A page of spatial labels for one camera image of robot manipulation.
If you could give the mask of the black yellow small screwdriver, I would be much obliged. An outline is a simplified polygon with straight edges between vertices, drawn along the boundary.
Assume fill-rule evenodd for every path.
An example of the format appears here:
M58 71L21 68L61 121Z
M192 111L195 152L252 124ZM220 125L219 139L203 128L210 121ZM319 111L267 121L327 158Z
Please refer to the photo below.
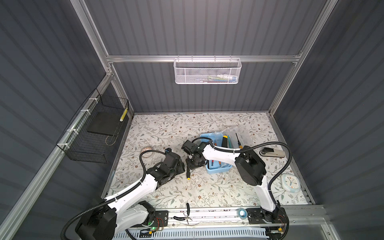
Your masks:
M186 170L186 176L187 176L187 180L190 180L191 179L191 170L189 167L187 167L187 170Z

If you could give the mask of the blue plastic tool box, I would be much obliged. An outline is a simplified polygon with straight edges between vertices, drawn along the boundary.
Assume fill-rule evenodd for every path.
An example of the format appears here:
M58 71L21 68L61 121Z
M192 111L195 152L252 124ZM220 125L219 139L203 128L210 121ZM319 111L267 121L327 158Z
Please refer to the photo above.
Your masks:
M203 156L207 160L206 169L208 174L218 174L228 172L235 166L235 160L240 156L236 151L239 150L238 142L235 133L238 134L242 146L250 145L252 143L249 133L239 127L230 126L223 131L201 134L201 142L207 143L204 148ZM223 136L230 136L232 148L222 147ZM214 166L211 168L211 161L214 161Z

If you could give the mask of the yellow black utility knife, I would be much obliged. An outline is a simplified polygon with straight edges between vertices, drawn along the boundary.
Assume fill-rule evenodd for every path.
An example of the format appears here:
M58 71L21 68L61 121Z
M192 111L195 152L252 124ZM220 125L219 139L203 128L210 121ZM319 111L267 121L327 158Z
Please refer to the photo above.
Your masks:
M222 138L222 147L223 148L228 148L228 146L229 146L228 136L223 136L223 138Z

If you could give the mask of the yellow handle screwdriver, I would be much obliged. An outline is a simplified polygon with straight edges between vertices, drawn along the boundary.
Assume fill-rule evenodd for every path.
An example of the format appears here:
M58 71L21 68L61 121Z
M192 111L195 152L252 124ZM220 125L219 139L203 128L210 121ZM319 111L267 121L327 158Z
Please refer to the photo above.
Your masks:
M243 146L242 146L242 144L241 144L241 141L240 141L240 139L239 139L239 136L238 136L237 133L235 133L235 135L236 135L236 138L237 138L237 142L238 142L239 149L242 149Z

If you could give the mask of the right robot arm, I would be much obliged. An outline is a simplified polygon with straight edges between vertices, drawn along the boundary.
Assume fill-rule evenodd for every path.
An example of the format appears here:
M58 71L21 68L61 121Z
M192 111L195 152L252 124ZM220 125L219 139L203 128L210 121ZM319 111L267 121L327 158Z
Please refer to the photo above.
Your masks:
M228 149L215 146L211 142L202 142L197 145L191 141L186 141L182 145L182 150L190 156L187 160L190 169L194 169L198 164L207 161L218 161L235 166L242 180L255 187L261 208L270 213L275 211L277 202L271 194L266 164L250 147Z

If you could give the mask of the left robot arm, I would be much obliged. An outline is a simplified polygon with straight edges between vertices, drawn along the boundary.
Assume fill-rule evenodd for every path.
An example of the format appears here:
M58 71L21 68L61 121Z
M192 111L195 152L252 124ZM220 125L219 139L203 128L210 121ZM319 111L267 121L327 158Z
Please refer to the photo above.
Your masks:
M171 149L153 151L165 156L162 162L144 169L143 177L124 190L105 198L80 217L75 228L82 240L111 240L116 233L138 226L151 226L155 208L142 199L185 172L181 157Z

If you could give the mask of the brown tape roll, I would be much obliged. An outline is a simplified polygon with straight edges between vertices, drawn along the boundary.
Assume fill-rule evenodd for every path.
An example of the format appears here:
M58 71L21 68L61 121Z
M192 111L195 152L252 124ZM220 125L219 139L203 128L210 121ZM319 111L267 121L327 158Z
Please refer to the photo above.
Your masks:
M151 148L151 147L143 148L143 149L142 149L142 153L143 153L143 152L146 152L146 151L149 151L149 150L152 150L152 148Z

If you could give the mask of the black pliers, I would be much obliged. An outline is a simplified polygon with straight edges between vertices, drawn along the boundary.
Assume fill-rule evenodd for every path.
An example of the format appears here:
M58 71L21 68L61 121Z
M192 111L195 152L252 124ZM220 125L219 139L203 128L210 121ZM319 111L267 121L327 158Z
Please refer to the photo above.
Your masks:
M189 203L186 203L186 208L187 210L185 213L183 213L182 217L173 216L173 219L179 222L186 221L187 225L189 225L189 221L192 221L192 219L190 218L191 207Z

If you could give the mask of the blue tape roll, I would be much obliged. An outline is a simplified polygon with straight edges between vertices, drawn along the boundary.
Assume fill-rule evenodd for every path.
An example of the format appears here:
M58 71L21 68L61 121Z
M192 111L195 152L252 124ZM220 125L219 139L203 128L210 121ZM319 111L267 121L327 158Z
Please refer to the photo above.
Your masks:
M237 215L241 220L246 220L248 218L248 212L244 208L237 209Z

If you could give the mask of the grey black stapler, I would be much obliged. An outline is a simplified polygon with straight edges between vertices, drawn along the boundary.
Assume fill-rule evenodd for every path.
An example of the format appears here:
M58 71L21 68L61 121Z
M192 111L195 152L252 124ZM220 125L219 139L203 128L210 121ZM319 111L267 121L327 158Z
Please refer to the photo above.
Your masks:
M285 152L282 150L267 147L260 150L259 153L263 157L284 158L286 156Z

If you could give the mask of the yellow marker pen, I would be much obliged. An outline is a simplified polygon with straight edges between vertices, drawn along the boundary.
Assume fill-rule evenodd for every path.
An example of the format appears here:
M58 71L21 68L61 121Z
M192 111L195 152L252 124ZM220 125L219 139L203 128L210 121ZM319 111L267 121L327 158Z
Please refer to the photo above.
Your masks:
M128 108L125 108L124 111L123 111L123 113L122 113L122 115L121 115L121 117L120 117L120 122L123 122L123 121L124 121L124 119L125 119L127 113L128 113Z

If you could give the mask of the clear tape roll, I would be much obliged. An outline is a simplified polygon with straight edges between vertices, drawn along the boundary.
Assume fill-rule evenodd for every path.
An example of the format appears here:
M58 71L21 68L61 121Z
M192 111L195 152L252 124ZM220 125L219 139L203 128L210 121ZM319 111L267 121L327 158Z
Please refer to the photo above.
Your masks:
M295 175L282 174L281 185L285 191L290 193L298 193L301 190L300 180Z

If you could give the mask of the black pad in basket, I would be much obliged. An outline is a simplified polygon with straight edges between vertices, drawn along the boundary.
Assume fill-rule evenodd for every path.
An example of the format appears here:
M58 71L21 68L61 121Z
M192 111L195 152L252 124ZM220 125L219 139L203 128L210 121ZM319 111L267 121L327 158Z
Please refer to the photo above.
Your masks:
M122 122L120 116L112 113L98 113L87 128L88 133L113 136L118 133Z

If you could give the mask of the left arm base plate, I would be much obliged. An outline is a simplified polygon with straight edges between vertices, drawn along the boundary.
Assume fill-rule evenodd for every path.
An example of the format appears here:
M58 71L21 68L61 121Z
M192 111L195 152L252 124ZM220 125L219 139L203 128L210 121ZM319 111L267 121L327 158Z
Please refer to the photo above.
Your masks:
M149 213L147 218L142 224L133 225L132 228L141 228L141 227L166 227L168 225L169 211L158 211L156 210L153 213Z

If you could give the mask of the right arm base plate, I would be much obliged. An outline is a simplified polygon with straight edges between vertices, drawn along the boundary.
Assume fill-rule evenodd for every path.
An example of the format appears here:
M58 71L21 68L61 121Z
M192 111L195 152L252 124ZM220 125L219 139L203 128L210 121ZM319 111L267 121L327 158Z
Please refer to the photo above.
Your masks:
M272 212L257 208L246 209L248 213L248 220L250 224L283 224L289 222L289 218L284 208L276 206Z

